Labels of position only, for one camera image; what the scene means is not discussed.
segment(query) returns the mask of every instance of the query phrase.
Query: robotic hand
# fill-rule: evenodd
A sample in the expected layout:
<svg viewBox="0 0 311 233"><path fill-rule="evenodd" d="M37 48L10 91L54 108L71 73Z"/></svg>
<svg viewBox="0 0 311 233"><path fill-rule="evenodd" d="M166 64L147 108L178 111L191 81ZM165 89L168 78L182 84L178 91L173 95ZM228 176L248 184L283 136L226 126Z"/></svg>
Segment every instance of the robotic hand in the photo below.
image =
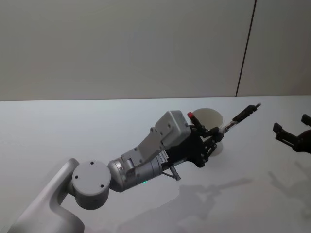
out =
<svg viewBox="0 0 311 233"><path fill-rule="evenodd" d="M193 125L188 125L181 111L168 111L137 147L110 161L108 166L100 161L79 164L70 159L8 233L83 233L83 222L60 206L67 194L74 196L82 208L94 210L104 205L110 189L123 192L161 174L178 181L176 165L190 161L203 167L224 134L259 106L249 105L228 125L210 130L191 112L188 117Z"/></svg>
<svg viewBox="0 0 311 233"><path fill-rule="evenodd" d="M311 117L304 114L301 118L302 123L311 127ZM276 132L276 140L290 146L296 152L307 152L311 154L311 130L304 131L299 136L295 136L285 130L282 126L275 123L273 131Z"/></svg>

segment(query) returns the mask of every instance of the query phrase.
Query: sticker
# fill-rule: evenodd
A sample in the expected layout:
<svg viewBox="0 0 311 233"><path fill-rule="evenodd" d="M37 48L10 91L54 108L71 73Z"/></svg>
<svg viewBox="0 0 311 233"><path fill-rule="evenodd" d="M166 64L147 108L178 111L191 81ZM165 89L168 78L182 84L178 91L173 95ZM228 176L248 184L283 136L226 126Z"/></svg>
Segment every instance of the sticker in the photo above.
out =
<svg viewBox="0 0 311 233"><path fill-rule="evenodd" d="M158 160L161 162L161 164L166 163L167 159L169 158L166 151L163 150L160 154L156 156Z"/></svg>

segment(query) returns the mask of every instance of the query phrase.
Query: white table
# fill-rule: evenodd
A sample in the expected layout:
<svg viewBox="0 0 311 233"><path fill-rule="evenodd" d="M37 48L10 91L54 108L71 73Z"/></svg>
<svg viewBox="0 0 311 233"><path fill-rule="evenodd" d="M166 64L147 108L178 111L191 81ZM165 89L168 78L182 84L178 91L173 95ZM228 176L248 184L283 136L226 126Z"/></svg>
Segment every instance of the white table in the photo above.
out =
<svg viewBox="0 0 311 233"><path fill-rule="evenodd" d="M308 129L300 119L311 115L311 96L0 102L0 229L70 157L108 163L137 145L167 110L208 107L229 122L258 102L260 109L225 135L223 151L204 168L176 168L179 182L160 176L111 191L94 211L71 196L63 206L86 233L309 233L311 155L276 141L272 127Z"/></svg>

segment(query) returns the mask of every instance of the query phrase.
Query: white wall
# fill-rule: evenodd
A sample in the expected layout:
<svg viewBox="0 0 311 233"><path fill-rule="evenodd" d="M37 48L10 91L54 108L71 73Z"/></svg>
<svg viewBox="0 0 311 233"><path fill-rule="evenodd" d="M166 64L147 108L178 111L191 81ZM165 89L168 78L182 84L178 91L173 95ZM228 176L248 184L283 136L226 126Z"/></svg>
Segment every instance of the white wall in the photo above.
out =
<svg viewBox="0 0 311 233"><path fill-rule="evenodd" d="M1 0L0 100L233 96L249 0Z"/></svg>
<svg viewBox="0 0 311 233"><path fill-rule="evenodd" d="M257 2L238 94L311 94L310 0Z"/></svg>

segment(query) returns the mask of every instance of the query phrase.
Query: silver cylinder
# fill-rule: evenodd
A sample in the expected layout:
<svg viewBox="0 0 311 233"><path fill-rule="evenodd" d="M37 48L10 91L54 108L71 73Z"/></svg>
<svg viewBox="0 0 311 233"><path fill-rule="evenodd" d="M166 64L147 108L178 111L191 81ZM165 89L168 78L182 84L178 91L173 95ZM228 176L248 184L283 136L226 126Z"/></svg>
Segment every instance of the silver cylinder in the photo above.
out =
<svg viewBox="0 0 311 233"><path fill-rule="evenodd" d="M110 161L108 168L111 174L110 189L116 192L123 192L162 174L161 162L157 158L145 165L136 167L127 174L124 171L123 159L121 157Z"/></svg>

